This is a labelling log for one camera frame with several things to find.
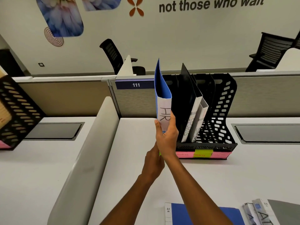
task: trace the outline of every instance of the orange petal decal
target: orange petal decal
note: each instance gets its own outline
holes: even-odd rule
[[[130,15],[130,16],[133,16],[134,13],[135,13],[135,8],[133,8],[132,10],[130,10],[129,15]]]
[[[139,12],[139,14],[140,14],[141,16],[144,16],[143,10],[141,10],[140,8],[137,8],[137,11]]]
[[[127,0],[129,4],[133,5],[134,6],[134,2],[133,0]]]
[[[137,6],[139,6],[142,2],[143,0],[137,0]]]

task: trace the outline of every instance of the pink sticky note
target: pink sticky note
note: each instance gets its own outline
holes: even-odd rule
[[[193,158],[194,153],[194,151],[177,151],[176,155],[178,158]]]
[[[6,143],[4,143],[2,140],[0,140],[0,148],[11,148]]]
[[[231,154],[231,152],[214,151],[212,153],[211,158],[213,158],[213,159],[226,159],[230,154]]]

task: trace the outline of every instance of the person's left hand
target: person's left hand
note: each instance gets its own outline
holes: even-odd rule
[[[154,147],[146,154],[141,176],[152,184],[161,174],[164,167],[165,161],[163,160],[163,157],[159,155],[157,143],[155,142]]]

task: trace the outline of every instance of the forearm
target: forearm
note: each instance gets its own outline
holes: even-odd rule
[[[176,155],[165,158],[193,224],[232,224]]]
[[[100,225],[133,225],[151,184],[140,175]]]

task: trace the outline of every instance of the concentric circle decal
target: concentric circle decal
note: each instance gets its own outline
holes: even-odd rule
[[[63,37],[54,37],[52,32],[50,31],[50,28],[47,27],[44,30],[44,34],[46,39],[54,46],[62,46],[64,44],[64,38]]]

